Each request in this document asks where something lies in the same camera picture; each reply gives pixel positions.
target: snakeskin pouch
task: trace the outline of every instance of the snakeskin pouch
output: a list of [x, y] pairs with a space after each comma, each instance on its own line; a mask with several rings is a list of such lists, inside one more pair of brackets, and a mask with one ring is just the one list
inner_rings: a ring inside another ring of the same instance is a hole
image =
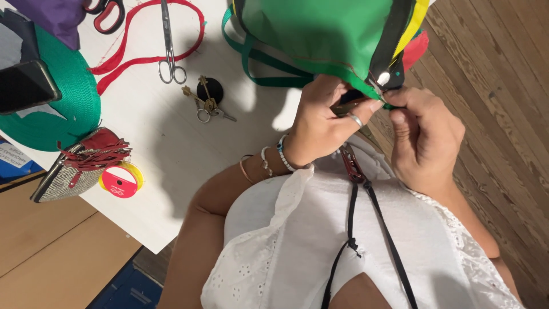
[[98, 128], [61, 154], [32, 194], [35, 203], [80, 195], [95, 186], [101, 173], [130, 155], [129, 143]]

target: green backpack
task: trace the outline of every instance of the green backpack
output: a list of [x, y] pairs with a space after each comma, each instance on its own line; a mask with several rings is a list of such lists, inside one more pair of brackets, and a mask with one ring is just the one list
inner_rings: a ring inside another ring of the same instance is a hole
[[[242, 54], [245, 73], [260, 86], [301, 88], [313, 80], [313, 73], [324, 73], [379, 100], [382, 91], [404, 82], [404, 47], [428, 6], [429, 0], [233, 0], [222, 31]], [[233, 15], [247, 33], [244, 44], [225, 32]], [[256, 41], [284, 52], [300, 69], [254, 49]], [[248, 72], [249, 58], [298, 77], [254, 78]]]

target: ribbon spool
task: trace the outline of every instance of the ribbon spool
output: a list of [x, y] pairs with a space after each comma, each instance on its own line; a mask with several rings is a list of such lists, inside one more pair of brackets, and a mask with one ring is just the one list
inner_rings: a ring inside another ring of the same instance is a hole
[[143, 186], [143, 173], [135, 165], [122, 161], [103, 171], [99, 185], [116, 197], [132, 197]]

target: bracelet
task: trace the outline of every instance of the bracelet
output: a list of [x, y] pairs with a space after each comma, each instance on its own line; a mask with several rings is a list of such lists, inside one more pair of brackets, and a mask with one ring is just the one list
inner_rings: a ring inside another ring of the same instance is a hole
[[244, 159], [246, 157], [253, 157], [253, 155], [252, 154], [246, 154], [245, 156], [242, 156], [242, 158], [240, 158], [240, 169], [242, 171], [242, 174], [244, 174], [244, 176], [246, 177], [246, 179], [253, 185], [254, 182], [250, 179], [250, 176], [248, 176], [248, 174], [244, 170], [244, 167], [242, 166], [242, 159]]
[[263, 160], [261, 167], [263, 167], [267, 171], [267, 174], [269, 174], [269, 177], [273, 177], [273, 170], [269, 168], [269, 162], [267, 162], [267, 159], [265, 158], [265, 150], [267, 150], [267, 148], [270, 148], [270, 147], [267, 146], [261, 150], [261, 159]]
[[280, 140], [278, 141], [278, 144], [276, 144], [276, 149], [278, 150], [278, 153], [280, 154], [280, 159], [282, 159], [282, 162], [284, 162], [284, 165], [286, 165], [286, 168], [288, 168], [288, 170], [290, 170], [290, 172], [295, 172], [296, 169], [293, 168], [293, 167], [288, 163], [288, 161], [286, 161], [286, 158], [284, 157], [284, 154], [282, 153], [282, 149], [284, 148], [284, 146], [282, 145], [282, 142], [284, 141], [284, 139], [286, 138], [286, 136], [288, 136], [288, 134], [282, 135], [282, 137], [281, 137]]

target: key ring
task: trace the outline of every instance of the key ring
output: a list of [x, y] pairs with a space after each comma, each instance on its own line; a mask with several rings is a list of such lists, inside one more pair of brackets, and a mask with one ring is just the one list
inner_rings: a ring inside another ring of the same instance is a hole
[[[202, 119], [200, 118], [200, 112], [201, 112], [201, 111], [205, 111], [205, 112], [206, 112], [206, 115], [208, 115], [208, 119], [207, 119], [207, 120], [202, 120]], [[198, 121], [200, 121], [201, 123], [207, 123], [207, 122], [210, 121], [210, 118], [211, 118], [210, 113], [208, 113], [207, 110], [205, 110], [204, 108], [199, 108], [199, 109], [197, 109], [197, 119], [198, 119]]]

